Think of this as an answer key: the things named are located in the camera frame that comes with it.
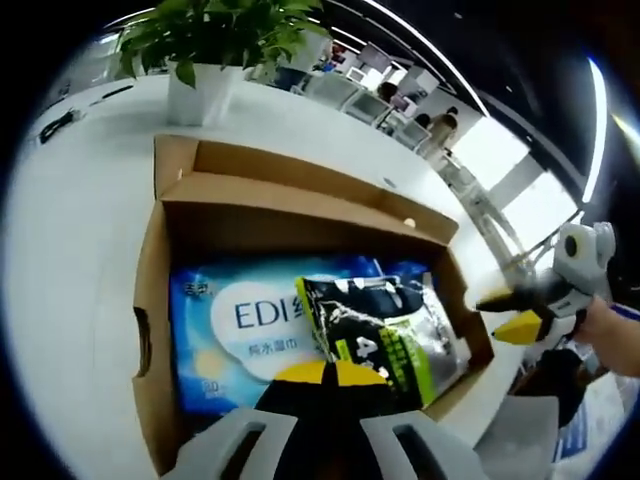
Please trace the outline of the person's right hand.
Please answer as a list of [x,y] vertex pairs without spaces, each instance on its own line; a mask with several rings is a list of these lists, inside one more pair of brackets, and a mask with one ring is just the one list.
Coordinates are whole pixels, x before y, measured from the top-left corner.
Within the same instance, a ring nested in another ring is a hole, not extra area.
[[609,368],[618,360],[619,337],[626,319],[612,310],[600,297],[594,296],[575,334],[575,340],[593,348],[602,364]]

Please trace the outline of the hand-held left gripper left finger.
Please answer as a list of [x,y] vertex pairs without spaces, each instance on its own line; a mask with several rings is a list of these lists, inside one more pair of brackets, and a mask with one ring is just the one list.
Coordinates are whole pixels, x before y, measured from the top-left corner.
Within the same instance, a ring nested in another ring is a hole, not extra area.
[[179,450],[176,479],[273,479],[298,422],[292,415],[237,408],[194,436]]

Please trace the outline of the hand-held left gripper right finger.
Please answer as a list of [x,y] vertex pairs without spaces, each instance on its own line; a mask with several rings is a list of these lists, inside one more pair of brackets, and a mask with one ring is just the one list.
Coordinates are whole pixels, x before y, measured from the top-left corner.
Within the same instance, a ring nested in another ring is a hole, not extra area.
[[472,447],[420,410],[403,410],[375,372],[338,361],[334,458],[342,479],[485,479]]

